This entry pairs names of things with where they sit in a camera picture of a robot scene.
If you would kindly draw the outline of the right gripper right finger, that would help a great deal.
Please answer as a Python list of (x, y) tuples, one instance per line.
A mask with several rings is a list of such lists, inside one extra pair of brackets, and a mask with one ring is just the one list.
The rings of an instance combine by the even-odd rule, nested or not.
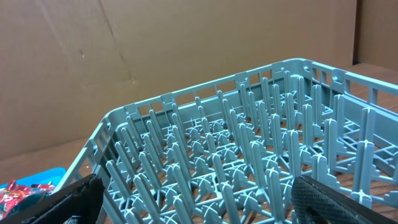
[(294, 179), (291, 198), (296, 217), (304, 223), (395, 223), (374, 210), (306, 175)]

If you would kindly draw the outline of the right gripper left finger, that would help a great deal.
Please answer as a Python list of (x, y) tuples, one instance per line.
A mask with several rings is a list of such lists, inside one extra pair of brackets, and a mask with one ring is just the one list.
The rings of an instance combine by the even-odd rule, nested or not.
[(90, 174), (71, 185), (48, 194), (44, 199), (1, 223), (82, 223), (95, 224), (103, 205), (101, 177)]

